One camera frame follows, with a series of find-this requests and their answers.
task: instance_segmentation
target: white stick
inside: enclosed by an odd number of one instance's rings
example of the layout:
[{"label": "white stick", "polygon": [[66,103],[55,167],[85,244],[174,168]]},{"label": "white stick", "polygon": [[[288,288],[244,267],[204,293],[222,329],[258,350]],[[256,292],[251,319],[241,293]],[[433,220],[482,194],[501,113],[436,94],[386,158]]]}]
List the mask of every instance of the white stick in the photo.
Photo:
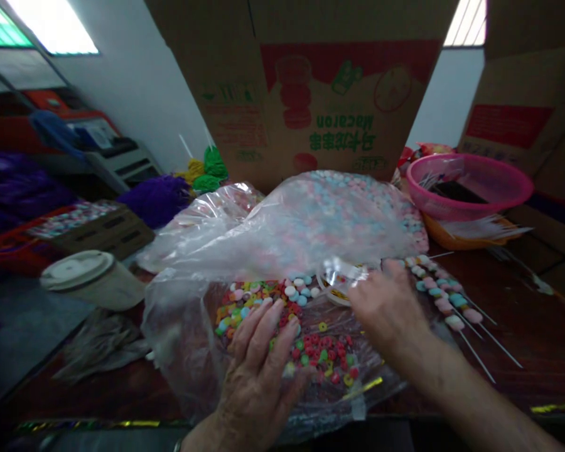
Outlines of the white stick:
[{"label": "white stick", "polygon": [[485,366],[485,364],[483,363],[482,359],[479,357],[479,355],[477,353],[475,353],[473,347],[471,347],[471,344],[469,343],[469,341],[467,340],[467,338],[465,337],[465,335],[463,334],[462,331],[459,331],[460,335],[463,337],[463,339],[465,340],[466,344],[469,346],[469,348],[471,349],[471,353],[474,354],[475,358],[477,359],[477,361],[479,362],[479,364],[483,367],[485,373],[488,375],[488,378],[492,381],[492,383],[496,384],[496,380],[494,380],[494,377],[492,377],[490,371],[488,370],[488,368]]},{"label": "white stick", "polygon": [[469,322],[466,318],[464,318],[462,316],[462,314],[460,313],[460,311],[458,311],[458,309],[456,309],[454,306],[452,306],[452,309],[454,309],[454,312],[456,313],[456,315],[458,315],[463,320],[463,323],[466,326],[468,326],[469,328],[471,328],[473,330],[473,333],[475,333],[476,335],[479,336],[479,339],[481,339],[482,341],[485,342],[485,339],[479,334],[479,332],[475,329],[475,327],[473,325],[471,325],[471,322]]},{"label": "white stick", "polygon": [[517,361],[515,357],[511,355],[509,351],[506,348],[504,348],[500,342],[498,342],[498,340],[492,335],[492,333],[488,331],[488,329],[485,326],[483,326],[481,323],[479,324],[479,326],[483,328],[483,331],[488,333],[488,336],[492,338],[492,340],[496,343],[496,345],[498,345],[502,349],[502,351],[505,352],[507,356],[513,360],[515,364],[517,364],[521,369],[523,368],[523,366],[519,364],[519,361]]},{"label": "white stick", "polygon": [[209,130],[207,129],[207,127],[205,127],[205,135],[207,137],[207,145],[209,147],[215,148],[215,143],[212,141],[212,137],[209,135]]},{"label": "white stick", "polygon": [[454,254],[454,251],[450,251],[447,253],[442,253],[442,254],[438,254],[436,256],[429,256],[430,259],[435,259],[436,257],[442,257],[442,256],[447,256],[448,254]]},{"label": "white stick", "polygon": [[477,309],[479,309],[479,312],[481,312],[483,315],[485,315],[488,318],[489,321],[491,321],[494,325],[498,326],[498,323],[496,323],[492,317],[488,316],[483,309],[481,309],[479,306],[477,306],[477,304],[472,299],[470,299],[466,295],[466,293],[463,293],[463,297],[465,297],[469,301],[469,303],[471,303],[473,306],[475,306]]},{"label": "white stick", "polygon": [[186,141],[184,141],[184,137],[182,136],[182,134],[178,134],[178,136],[180,137],[180,140],[182,141],[182,144],[184,145],[184,148],[186,149],[188,156],[190,158],[194,158],[193,155],[190,153],[190,149],[188,149],[188,146],[186,145]]}]

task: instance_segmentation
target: right hand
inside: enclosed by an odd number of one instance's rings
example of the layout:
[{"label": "right hand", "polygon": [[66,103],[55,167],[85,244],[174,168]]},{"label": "right hand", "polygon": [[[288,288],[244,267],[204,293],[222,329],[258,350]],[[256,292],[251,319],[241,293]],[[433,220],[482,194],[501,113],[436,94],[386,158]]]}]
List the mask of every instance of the right hand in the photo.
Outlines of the right hand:
[{"label": "right hand", "polygon": [[386,360],[393,361],[407,353],[420,353],[423,341],[433,334],[406,269],[391,259],[384,267],[385,274],[371,272],[367,280],[350,288],[348,295],[371,344]]}]

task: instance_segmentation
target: pink plastic basket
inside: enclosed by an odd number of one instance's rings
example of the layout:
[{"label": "pink plastic basket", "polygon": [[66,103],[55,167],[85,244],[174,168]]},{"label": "pink plastic basket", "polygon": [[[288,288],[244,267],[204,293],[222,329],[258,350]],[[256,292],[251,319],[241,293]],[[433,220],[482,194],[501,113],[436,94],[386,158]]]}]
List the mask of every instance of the pink plastic basket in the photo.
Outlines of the pink plastic basket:
[{"label": "pink plastic basket", "polygon": [[[454,201],[419,185],[420,181],[455,180],[479,195],[487,204]],[[514,166],[470,154],[438,154],[418,159],[406,173],[414,204],[439,220],[470,221],[523,204],[534,191],[529,177]]]}]

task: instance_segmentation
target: purple yarn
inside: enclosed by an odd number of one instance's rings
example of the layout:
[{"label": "purple yarn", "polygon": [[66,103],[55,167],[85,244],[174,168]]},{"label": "purple yarn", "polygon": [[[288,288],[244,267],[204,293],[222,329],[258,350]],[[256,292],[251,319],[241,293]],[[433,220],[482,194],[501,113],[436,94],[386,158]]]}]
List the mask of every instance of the purple yarn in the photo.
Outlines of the purple yarn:
[{"label": "purple yarn", "polygon": [[126,204],[149,228],[155,229],[165,226],[188,207],[192,197],[184,178],[164,175],[138,184],[117,201]]}]

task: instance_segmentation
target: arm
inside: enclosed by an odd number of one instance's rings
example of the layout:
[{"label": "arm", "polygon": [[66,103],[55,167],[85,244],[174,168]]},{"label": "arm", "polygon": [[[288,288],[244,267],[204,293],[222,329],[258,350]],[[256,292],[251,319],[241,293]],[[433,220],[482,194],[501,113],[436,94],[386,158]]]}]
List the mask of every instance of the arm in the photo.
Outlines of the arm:
[{"label": "arm", "polygon": [[386,275],[372,274],[349,295],[367,337],[392,367],[439,406],[474,450],[565,451],[431,332],[407,272],[396,262],[385,265]]}]

